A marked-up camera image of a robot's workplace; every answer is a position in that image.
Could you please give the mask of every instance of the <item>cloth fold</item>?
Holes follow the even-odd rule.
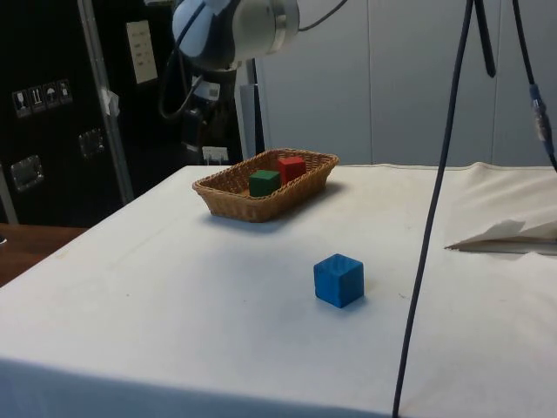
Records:
[[[512,253],[557,253],[557,174],[552,169],[477,163],[466,169],[458,187],[447,247],[484,251],[485,245],[512,244]]]

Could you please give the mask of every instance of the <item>red cube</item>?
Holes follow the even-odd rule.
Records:
[[[305,161],[301,157],[279,158],[278,171],[282,184],[285,185],[305,174]]]

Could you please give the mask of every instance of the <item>white wall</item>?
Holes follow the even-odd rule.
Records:
[[[337,2],[299,0],[302,25]],[[534,74],[557,121],[557,2],[521,7]],[[436,164],[464,8],[464,0],[349,0],[259,59],[267,147],[334,152],[344,164]],[[545,165],[511,2],[486,0],[486,8],[499,74],[486,74],[474,15],[450,164]]]

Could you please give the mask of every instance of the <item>wicker basket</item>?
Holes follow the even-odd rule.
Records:
[[[278,170],[277,160],[287,157],[303,158],[307,172],[270,196],[252,198],[249,194],[250,176],[257,170]],[[327,177],[338,163],[339,157],[331,154],[272,150],[201,179],[193,184],[193,189],[203,198],[213,215],[248,222],[266,222],[325,189]]]

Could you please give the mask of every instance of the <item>black wall panel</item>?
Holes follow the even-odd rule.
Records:
[[[89,159],[79,146],[80,134],[104,133],[104,126],[77,1],[1,2],[0,16],[7,64],[0,78],[0,161],[19,221],[92,226],[121,204],[106,140],[104,152]],[[12,92],[60,80],[69,82],[71,103],[17,117]],[[30,155],[40,158],[44,181],[18,192],[10,166]]]
[[[111,90],[120,97],[118,124],[136,196],[186,165],[181,124],[168,125],[158,115],[158,80],[173,46],[171,7],[146,7],[143,0],[93,0],[98,33]],[[137,84],[126,23],[147,20],[158,79]],[[178,72],[169,92],[181,93]]]

